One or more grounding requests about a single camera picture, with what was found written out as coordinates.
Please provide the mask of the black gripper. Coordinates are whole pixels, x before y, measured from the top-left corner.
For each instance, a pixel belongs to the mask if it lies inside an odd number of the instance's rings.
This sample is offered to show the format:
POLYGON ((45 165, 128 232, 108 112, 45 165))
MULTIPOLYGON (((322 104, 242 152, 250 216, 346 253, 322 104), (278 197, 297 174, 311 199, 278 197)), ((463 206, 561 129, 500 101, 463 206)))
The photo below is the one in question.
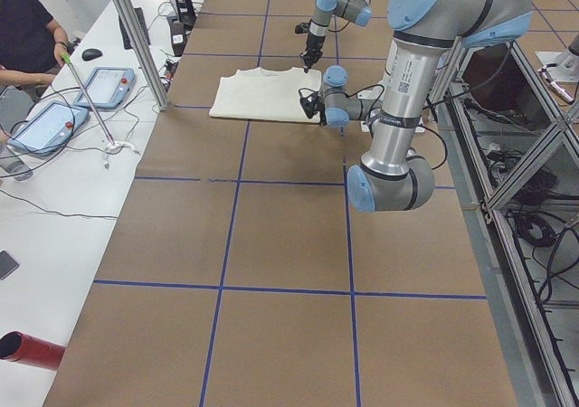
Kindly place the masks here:
POLYGON ((308 73, 309 68, 312 68, 323 55, 322 48, 325 39, 325 36, 317 36, 312 33, 308 34, 306 40, 306 49, 299 55, 303 63, 303 71, 305 73, 308 73))
POLYGON ((318 115, 319 124, 321 126, 326 126, 327 125, 327 119, 326 119, 325 104, 323 102, 317 102, 316 105, 314 106, 314 110, 315 110, 315 113, 318 115))

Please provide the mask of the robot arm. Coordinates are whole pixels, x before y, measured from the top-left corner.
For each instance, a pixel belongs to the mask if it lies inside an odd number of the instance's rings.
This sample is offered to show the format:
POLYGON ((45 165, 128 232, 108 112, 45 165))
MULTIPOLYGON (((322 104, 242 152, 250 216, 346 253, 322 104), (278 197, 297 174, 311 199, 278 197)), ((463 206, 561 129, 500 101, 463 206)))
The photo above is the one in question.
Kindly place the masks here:
POLYGON ((299 55, 304 72, 308 72, 323 55, 323 45, 332 18, 366 26, 372 16, 372 0, 315 0, 313 15, 307 23, 297 24, 296 34, 306 34, 305 50, 299 55))
POLYGON ((327 69, 319 90, 328 125, 370 119, 372 145, 347 172, 351 205, 360 212, 407 211, 429 200, 433 171, 411 144, 440 57, 457 39, 465 48, 512 42, 531 18, 532 0, 389 1, 396 54, 383 78, 383 101, 348 98, 340 66, 327 69))

